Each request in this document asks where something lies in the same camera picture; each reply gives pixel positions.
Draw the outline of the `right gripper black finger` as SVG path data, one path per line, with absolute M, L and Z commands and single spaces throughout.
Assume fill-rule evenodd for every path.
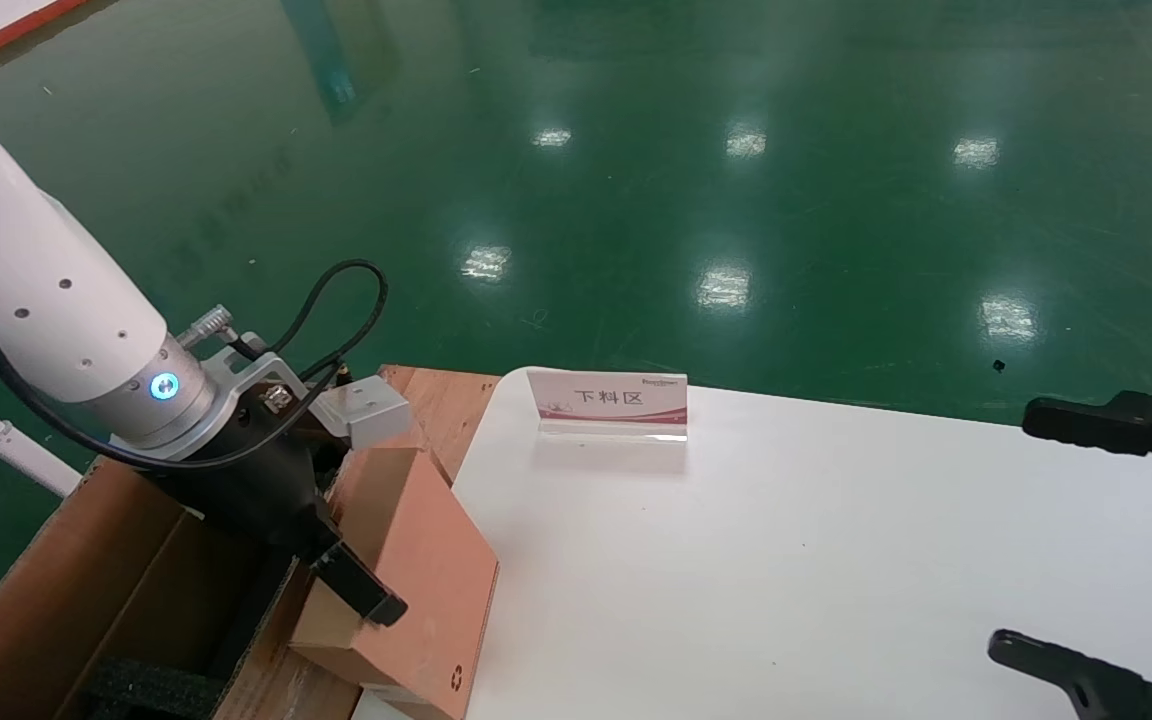
M 996 630 L 987 655 L 1055 685 L 1079 719 L 1152 719 L 1152 682 L 1138 673 L 1014 630 Z
M 1152 395 L 1120 392 L 1102 406 L 1034 397 L 1025 407 L 1021 429 L 1030 437 L 1064 445 L 1111 454 L 1151 455 Z

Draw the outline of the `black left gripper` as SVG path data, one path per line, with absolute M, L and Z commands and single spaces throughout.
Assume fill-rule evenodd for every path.
M 291 429 L 227 468 L 143 475 L 207 523 L 291 552 L 367 623 L 394 626 L 407 602 L 339 541 L 323 493 L 338 468 L 338 439 Z

